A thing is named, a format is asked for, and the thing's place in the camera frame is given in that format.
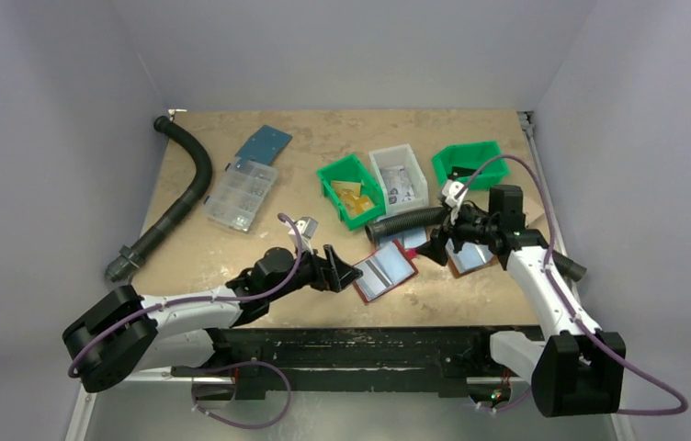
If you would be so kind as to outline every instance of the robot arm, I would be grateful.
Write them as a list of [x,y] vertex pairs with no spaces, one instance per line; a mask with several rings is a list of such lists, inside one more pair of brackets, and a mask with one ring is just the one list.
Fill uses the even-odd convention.
[[[153,297],[141,296],[134,287],[125,285],[107,294],[62,336],[73,359],[88,345],[93,346],[78,365],[85,390],[109,389],[139,370],[202,366],[214,356],[219,344],[208,329],[253,322],[267,314],[272,301],[300,288],[339,292],[361,277],[361,271],[343,262],[332,246],[324,246],[324,257],[311,248],[315,220],[303,218],[296,226],[302,239],[297,271],[282,288],[261,299],[240,301],[267,292],[286,279],[295,262],[289,250],[271,248],[253,267],[224,286],[207,291]],[[148,311],[155,305],[162,306]],[[94,345],[99,335],[121,321],[127,322]]]
[[[430,234],[430,241],[417,248],[440,265],[447,262],[445,245],[452,241],[456,252],[465,242],[486,244],[503,269],[510,274],[532,305],[545,345],[530,342],[518,332],[499,332],[490,339],[490,358],[530,383],[532,396],[545,416],[612,413],[618,409],[624,368],[601,352],[583,335],[574,319],[583,324],[620,356],[626,348],[618,333],[605,333],[575,299],[567,285],[561,294],[549,283],[546,271],[556,280],[581,275],[582,267],[555,254],[544,268],[548,244],[537,230],[525,226],[523,194],[516,186],[494,186],[489,211],[462,204],[462,184],[449,181],[441,200],[451,208],[443,224]],[[568,312],[562,295],[575,311]]]

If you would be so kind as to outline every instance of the gray floor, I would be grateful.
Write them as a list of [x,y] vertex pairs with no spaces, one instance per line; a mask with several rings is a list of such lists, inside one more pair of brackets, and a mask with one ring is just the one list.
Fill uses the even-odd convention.
[[[465,399],[430,393],[295,392],[289,414],[263,430],[240,430],[191,412],[185,382],[124,382],[100,393],[86,439],[156,440],[615,440],[607,415],[543,418],[534,403],[494,417],[462,407]],[[282,407],[285,393],[234,401],[219,412],[260,423]]]

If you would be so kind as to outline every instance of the metal frame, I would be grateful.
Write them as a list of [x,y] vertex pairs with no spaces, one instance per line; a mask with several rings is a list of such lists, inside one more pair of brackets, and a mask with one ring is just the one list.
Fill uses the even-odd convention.
[[[539,190],[543,192],[543,195],[547,200],[549,201],[549,205],[551,206],[551,213],[546,213],[547,216],[549,217],[549,223],[553,226],[554,229],[556,229],[557,232],[560,232],[559,228],[559,223],[557,221],[556,215],[553,213],[553,204],[551,203],[551,198],[550,194],[548,191],[548,187],[546,185],[546,178],[543,173],[543,168],[540,163],[540,160],[538,158],[538,151],[537,147],[535,145],[535,140],[534,140],[534,124],[531,121],[531,112],[518,112],[518,118],[519,122],[521,123],[522,126],[522,131],[525,133],[527,137],[527,145],[529,146],[529,150],[532,155],[532,161],[535,165],[535,169],[538,173],[538,179],[540,180],[540,183],[542,185],[542,188]],[[562,234],[560,232],[559,234],[559,240],[557,242],[558,244],[558,249],[562,253],[566,253],[564,241],[562,240]],[[573,295],[575,296],[576,299],[578,299],[578,290],[575,287],[575,285],[571,286],[571,290]],[[171,373],[171,369],[169,368],[162,368],[162,369],[152,369],[152,370],[147,370],[143,372],[139,372],[136,374],[130,375],[128,378],[125,379],[125,381],[139,381],[139,382],[165,382],[165,381],[175,381],[175,382],[186,382],[186,383],[191,383],[191,382],[203,382],[203,383],[209,383],[209,384],[229,384],[231,381],[226,378],[199,378],[199,379],[192,379],[192,378],[183,378],[183,377],[175,377]],[[468,384],[483,384],[483,383],[494,383],[494,382],[499,382],[499,378],[497,377],[477,377],[477,378],[467,378],[467,383]],[[75,402],[74,410],[73,410],[73,416],[70,421],[69,429],[67,431],[67,435],[64,438],[65,441],[82,441],[85,439],[85,435],[88,429],[89,422],[91,421],[91,415],[94,410],[94,406],[96,404],[96,400],[98,400],[98,394],[90,394],[87,393],[83,387],[80,388],[80,391],[78,393],[77,401]],[[612,414],[611,415],[611,420],[614,425],[614,431],[617,436],[617,439],[619,441],[634,441],[635,440],[635,433],[633,431],[631,422],[629,418],[626,415],[619,415],[619,414]]]

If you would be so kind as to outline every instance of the plastic container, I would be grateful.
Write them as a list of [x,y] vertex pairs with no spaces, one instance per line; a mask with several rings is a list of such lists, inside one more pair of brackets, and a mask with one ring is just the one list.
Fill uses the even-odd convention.
[[239,169],[230,166],[205,199],[205,214],[220,224],[247,232],[277,177],[278,170],[253,161]]
[[[378,185],[383,192],[383,202],[386,205],[386,214],[398,214],[412,209],[420,209],[429,206],[429,192],[426,189],[426,178],[419,167],[416,156],[413,154],[411,144],[398,145],[387,149],[374,150],[369,153],[372,171],[378,180]],[[403,167],[413,188],[413,199],[403,201],[403,195],[389,194],[389,183],[384,180],[381,169],[388,167]]]
[[[472,144],[449,145],[440,153],[432,157],[432,166],[435,168],[437,183],[440,186],[446,183],[448,175],[453,167],[464,167],[477,170],[483,163],[490,158],[500,154],[500,146],[497,141],[474,142]],[[505,176],[508,175],[508,165],[504,159],[489,164],[483,173],[478,175],[472,184],[471,190],[486,190],[491,186],[496,186]],[[462,184],[470,179],[468,175],[459,177],[457,181]]]
[[[319,169],[316,175],[321,179],[323,195],[332,201],[332,205],[337,209],[340,221],[348,227],[348,230],[359,228],[386,212],[380,186],[354,154],[349,154],[345,158]],[[360,183],[362,185],[362,195],[367,195],[372,200],[372,203],[375,204],[375,207],[353,218],[348,217],[346,207],[340,203],[340,198],[337,197],[334,190],[332,190],[332,186],[329,185],[332,181]]]

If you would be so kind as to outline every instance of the black hose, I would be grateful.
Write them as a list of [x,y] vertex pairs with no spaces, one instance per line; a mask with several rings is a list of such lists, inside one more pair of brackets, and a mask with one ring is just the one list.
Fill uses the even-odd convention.
[[145,232],[132,246],[121,247],[120,255],[105,269],[105,278],[111,282],[123,280],[145,264],[145,260],[170,232],[205,196],[213,179],[213,164],[210,157],[196,138],[175,124],[168,117],[159,117],[153,128],[177,142],[191,155],[197,172],[183,195],[164,212],[161,218]]
[[573,282],[577,282],[586,274],[586,267],[576,264],[570,257],[554,250],[554,265],[560,271],[562,277],[567,277]]
[[415,209],[365,225],[365,233],[372,243],[377,243],[378,240],[397,234],[398,232],[404,232],[412,228],[437,225],[442,222],[447,215],[448,210],[445,207]]

